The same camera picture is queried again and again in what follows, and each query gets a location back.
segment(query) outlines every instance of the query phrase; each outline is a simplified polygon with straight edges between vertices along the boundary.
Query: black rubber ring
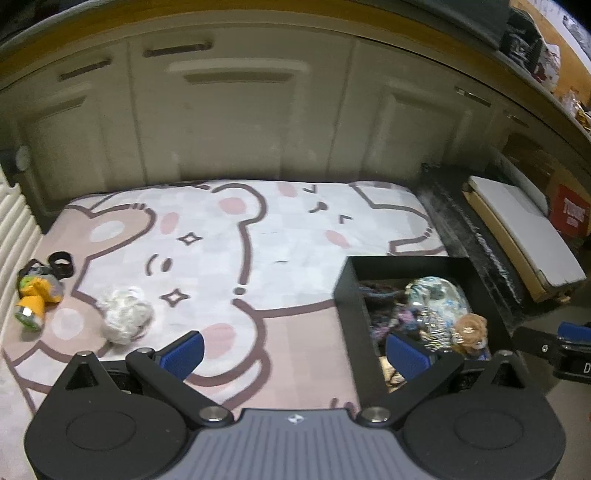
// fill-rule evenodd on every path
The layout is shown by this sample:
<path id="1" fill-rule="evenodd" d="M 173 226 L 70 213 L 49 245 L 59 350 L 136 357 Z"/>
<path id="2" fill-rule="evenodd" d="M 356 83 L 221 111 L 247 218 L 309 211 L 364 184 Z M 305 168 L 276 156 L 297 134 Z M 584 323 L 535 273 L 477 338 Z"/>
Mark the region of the black rubber ring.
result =
<path id="1" fill-rule="evenodd" d="M 68 252 L 53 252 L 47 257 L 47 263 L 49 263 L 58 280 L 70 278 L 74 275 L 74 262 Z"/>

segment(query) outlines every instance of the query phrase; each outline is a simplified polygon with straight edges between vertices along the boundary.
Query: cartoon bunny face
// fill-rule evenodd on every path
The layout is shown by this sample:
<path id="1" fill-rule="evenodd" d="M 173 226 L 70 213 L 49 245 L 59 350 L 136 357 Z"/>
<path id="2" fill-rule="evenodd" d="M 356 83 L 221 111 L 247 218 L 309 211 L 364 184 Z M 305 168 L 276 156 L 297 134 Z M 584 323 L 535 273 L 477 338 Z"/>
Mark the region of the cartoon bunny face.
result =
<path id="1" fill-rule="evenodd" d="M 73 254 L 80 270 L 67 281 L 71 295 L 48 315 L 44 354 L 67 362 L 74 352 L 91 349 L 119 359 L 140 346 L 158 349 L 199 330 L 205 357 L 187 381 L 229 408 L 321 408 L 332 397 L 353 400 L 331 303 L 344 260 L 416 250 L 444 254 L 429 218 L 406 189 L 257 181 L 77 200 L 44 239 L 40 259 L 62 249 Z M 109 288 L 129 286 L 142 288 L 154 306 L 154 321 L 132 345 L 105 346 L 94 301 Z M 321 327 L 330 351 L 294 344 L 302 325 Z M 27 355 L 37 343 L 13 340 L 7 352 L 26 375 L 33 370 Z M 282 355 L 300 370 L 280 361 Z M 330 371 L 321 368 L 337 357 L 342 359 Z M 54 370 L 36 383 L 51 385 L 59 374 Z M 329 384 L 331 395 L 321 388 L 308 396 L 297 393 Z"/>

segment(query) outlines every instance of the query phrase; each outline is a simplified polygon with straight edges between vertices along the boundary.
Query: black fabric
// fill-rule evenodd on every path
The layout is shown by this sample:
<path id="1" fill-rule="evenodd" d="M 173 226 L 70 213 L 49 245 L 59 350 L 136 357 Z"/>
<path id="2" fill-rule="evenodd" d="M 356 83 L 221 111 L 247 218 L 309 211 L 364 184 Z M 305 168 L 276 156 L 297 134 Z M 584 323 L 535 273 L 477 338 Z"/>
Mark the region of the black fabric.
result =
<path id="1" fill-rule="evenodd" d="M 504 180 L 493 171 L 475 172 L 455 166 L 423 165 L 417 197 L 431 217 L 452 257 L 469 257 L 512 331 L 525 314 L 551 310 L 553 301 L 534 304 L 517 270 L 465 199 L 462 186 L 471 175 Z"/>

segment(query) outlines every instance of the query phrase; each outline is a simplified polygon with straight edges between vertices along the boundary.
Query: cabinet door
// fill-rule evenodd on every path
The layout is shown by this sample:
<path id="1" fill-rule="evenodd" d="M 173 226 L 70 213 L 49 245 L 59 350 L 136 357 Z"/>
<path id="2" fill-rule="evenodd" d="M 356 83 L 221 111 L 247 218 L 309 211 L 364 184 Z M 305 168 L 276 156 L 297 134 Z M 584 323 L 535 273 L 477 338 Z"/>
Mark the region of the cabinet door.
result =
<path id="1" fill-rule="evenodd" d="M 31 149 L 17 181 L 42 215 L 83 194 L 145 184 L 126 43 L 53 63 L 2 92 L 0 103 L 13 147 Z"/>
<path id="2" fill-rule="evenodd" d="M 352 41 L 290 27 L 131 40 L 148 181 L 324 179 Z"/>
<path id="3" fill-rule="evenodd" d="M 398 48 L 358 40 L 331 180 L 413 181 L 422 163 L 471 163 L 485 141 L 491 91 Z"/>

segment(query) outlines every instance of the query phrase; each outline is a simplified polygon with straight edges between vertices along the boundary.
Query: black storage box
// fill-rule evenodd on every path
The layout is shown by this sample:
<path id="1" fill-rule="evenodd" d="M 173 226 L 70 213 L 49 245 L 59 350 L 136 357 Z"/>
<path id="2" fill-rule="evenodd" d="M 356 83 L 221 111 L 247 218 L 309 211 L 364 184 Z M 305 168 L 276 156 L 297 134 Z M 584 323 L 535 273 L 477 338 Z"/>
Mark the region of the black storage box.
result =
<path id="1" fill-rule="evenodd" d="M 334 298 L 361 408 L 371 406 L 374 400 L 388 391 L 370 336 L 371 323 L 359 291 L 359 281 L 411 279 L 430 275 L 459 285 L 472 311 L 487 319 L 491 353 L 512 349 L 505 323 L 470 259 L 427 256 L 349 257 L 336 283 Z"/>

